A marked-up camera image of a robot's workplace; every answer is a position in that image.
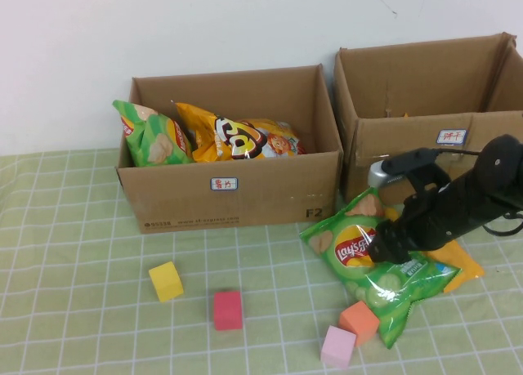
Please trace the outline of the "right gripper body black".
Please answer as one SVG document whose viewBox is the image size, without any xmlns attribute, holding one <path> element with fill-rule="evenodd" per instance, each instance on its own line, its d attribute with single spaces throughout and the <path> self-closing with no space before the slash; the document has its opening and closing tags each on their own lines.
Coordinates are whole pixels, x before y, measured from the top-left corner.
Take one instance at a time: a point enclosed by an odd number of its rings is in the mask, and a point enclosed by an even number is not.
<svg viewBox="0 0 523 375">
<path fill-rule="evenodd" d="M 432 251 L 496 218 L 497 205 L 472 169 L 441 190 L 433 188 L 408 197 L 398 238 L 409 251 Z"/>
</svg>

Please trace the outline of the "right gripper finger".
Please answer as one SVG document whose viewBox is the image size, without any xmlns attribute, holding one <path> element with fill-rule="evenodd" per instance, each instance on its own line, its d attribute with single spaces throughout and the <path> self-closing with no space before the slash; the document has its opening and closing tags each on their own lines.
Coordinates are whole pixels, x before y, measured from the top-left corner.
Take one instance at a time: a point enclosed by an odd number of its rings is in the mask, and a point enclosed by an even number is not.
<svg viewBox="0 0 523 375">
<path fill-rule="evenodd" d="M 408 225 L 401 219 L 381 221 L 376 227 L 373 242 L 378 245 L 406 245 L 408 243 Z"/>
<path fill-rule="evenodd" d="M 408 251 L 397 247 L 395 244 L 390 245 L 381 239 L 374 239 L 367 251 L 373 263 L 389 262 L 401 265 L 412 260 Z"/>
</svg>

